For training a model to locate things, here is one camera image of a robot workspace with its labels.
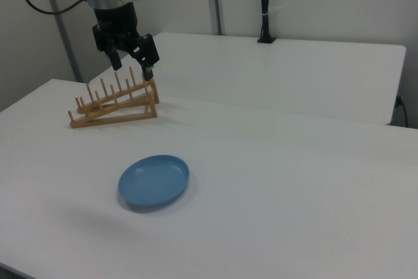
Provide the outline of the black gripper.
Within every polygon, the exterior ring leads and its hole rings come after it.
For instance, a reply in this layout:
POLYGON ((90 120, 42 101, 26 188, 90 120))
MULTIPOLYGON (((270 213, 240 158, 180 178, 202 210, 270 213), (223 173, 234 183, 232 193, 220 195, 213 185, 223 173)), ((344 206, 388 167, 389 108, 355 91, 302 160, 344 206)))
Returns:
POLYGON ((97 25, 92 28, 95 43, 98 51, 108 56, 112 68, 117 71, 122 67, 112 35, 126 35, 128 54, 140 64, 144 79, 151 80, 159 54, 151 34, 138 34, 138 20, 133 2, 112 9, 95 9, 94 13, 97 19, 97 25))

